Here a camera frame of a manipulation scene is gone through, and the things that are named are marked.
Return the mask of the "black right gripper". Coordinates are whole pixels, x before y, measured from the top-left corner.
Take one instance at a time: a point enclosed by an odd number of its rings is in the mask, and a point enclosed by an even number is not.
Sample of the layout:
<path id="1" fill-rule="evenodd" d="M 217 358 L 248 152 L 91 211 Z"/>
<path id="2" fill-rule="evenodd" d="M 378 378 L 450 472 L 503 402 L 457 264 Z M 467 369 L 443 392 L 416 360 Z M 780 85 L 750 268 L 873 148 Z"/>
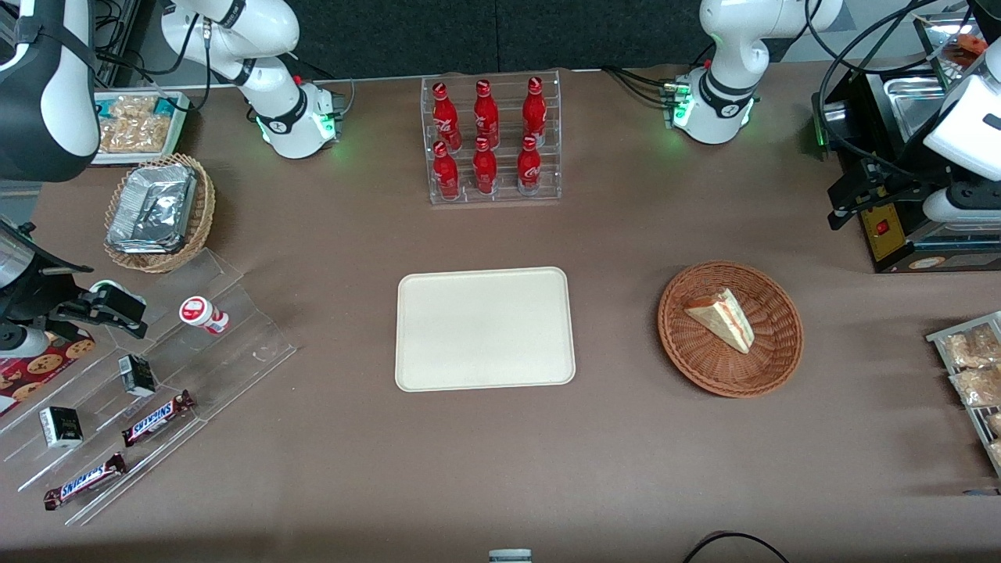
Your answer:
<path id="1" fill-rule="evenodd" d="M 147 303 L 118 284 L 94 284 L 91 300 L 75 300 L 81 293 L 73 275 L 84 274 L 86 266 L 60 259 L 37 246 L 30 231 L 33 224 L 20 227 L 1 222 L 2 320 L 30 324 L 37 317 L 51 321 L 113 325 L 133 338 L 146 336 L 143 321 Z"/>

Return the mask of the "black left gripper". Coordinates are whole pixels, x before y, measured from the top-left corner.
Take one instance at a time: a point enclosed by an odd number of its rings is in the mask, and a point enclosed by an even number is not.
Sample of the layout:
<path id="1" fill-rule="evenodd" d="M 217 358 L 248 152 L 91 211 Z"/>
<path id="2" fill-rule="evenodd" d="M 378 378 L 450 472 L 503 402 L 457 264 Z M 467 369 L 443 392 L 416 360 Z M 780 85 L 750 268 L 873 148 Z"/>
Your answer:
<path id="1" fill-rule="evenodd" d="M 904 174 L 873 158 L 861 161 L 865 175 L 843 175 L 828 189 L 833 207 L 829 228 L 853 220 L 865 232 L 915 232 L 924 225 L 923 201 L 952 182 L 949 165 Z"/>

